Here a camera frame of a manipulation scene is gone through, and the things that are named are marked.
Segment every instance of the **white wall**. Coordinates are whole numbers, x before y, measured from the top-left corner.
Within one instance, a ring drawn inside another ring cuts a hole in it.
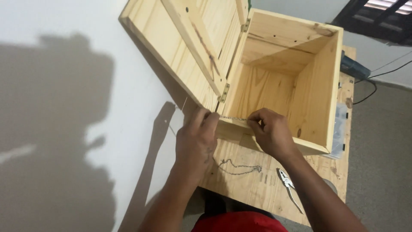
[[[126,2],[0,1],[0,231],[117,231],[163,186],[183,114]]]
[[[252,0],[252,7],[325,23],[331,22],[348,2],[349,0]],[[356,47],[357,61],[372,71],[412,51],[410,47],[387,46],[369,37],[347,31],[343,36],[343,44]],[[391,71],[410,60],[412,53],[372,72],[372,75]],[[412,88],[411,73],[412,64],[409,64],[396,72],[376,77],[376,80]]]

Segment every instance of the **hand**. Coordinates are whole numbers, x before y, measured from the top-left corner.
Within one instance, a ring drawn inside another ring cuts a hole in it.
[[[218,144],[215,134],[218,121],[218,113],[198,108],[190,121],[177,133],[176,162],[172,172],[195,187],[213,160]]]
[[[263,108],[248,117],[248,125],[255,133],[256,142],[262,150],[279,162],[302,156],[293,141],[285,116]]]

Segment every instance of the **pine wood box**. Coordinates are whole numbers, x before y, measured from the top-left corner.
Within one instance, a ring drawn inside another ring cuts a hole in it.
[[[245,0],[130,0],[120,21],[197,104],[236,118],[272,109],[303,154],[330,153],[342,28]],[[218,138],[260,150],[246,121],[221,118]]]

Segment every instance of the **red shirt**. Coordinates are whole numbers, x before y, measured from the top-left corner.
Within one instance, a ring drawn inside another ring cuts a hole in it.
[[[199,220],[192,232],[288,232],[282,224],[257,212],[229,212]]]

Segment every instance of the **open lid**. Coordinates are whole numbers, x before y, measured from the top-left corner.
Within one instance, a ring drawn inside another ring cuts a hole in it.
[[[214,111],[247,6],[247,0],[130,0],[120,20],[196,103]]]

